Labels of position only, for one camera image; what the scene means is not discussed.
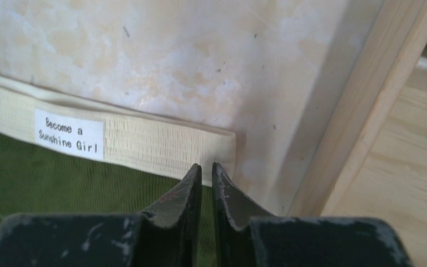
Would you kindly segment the dark green underwear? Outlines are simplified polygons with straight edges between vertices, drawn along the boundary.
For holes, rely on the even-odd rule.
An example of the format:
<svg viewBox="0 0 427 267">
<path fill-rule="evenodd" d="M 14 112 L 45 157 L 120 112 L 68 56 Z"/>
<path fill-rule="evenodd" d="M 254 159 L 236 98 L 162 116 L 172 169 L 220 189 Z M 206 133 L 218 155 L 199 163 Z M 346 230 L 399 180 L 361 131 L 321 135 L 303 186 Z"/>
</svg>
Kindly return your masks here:
<svg viewBox="0 0 427 267">
<path fill-rule="evenodd" d="M 128 214 L 202 169 L 194 266 L 214 266 L 211 170 L 232 170 L 234 133 L 89 101 L 0 76 L 0 223 L 14 214 Z"/>
</svg>

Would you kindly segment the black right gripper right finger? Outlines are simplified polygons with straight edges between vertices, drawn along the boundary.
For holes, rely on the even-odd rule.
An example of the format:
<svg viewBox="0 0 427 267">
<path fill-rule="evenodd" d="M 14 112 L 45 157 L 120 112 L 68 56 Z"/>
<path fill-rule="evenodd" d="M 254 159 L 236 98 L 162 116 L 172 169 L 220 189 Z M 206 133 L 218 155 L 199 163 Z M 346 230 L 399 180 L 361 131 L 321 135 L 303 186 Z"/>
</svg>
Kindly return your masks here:
<svg viewBox="0 0 427 267">
<path fill-rule="evenodd" d="M 218 266 L 412 266 L 395 230 L 375 217 L 279 217 L 212 166 Z"/>
</svg>

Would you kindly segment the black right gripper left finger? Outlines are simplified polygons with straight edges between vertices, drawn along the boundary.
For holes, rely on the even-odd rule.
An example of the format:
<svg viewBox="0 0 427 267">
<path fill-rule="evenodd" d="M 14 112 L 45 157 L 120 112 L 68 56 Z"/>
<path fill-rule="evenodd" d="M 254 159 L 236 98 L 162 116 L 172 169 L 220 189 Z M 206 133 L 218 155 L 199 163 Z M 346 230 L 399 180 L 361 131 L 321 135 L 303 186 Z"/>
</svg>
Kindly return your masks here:
<svg viewBox="0 0 427 267">
<path fill-rule="evenodd" d="M 202 169 L 128 214 L 14 214 L 0 223 L 0 266 L 194 266 Z"/>
</svg>

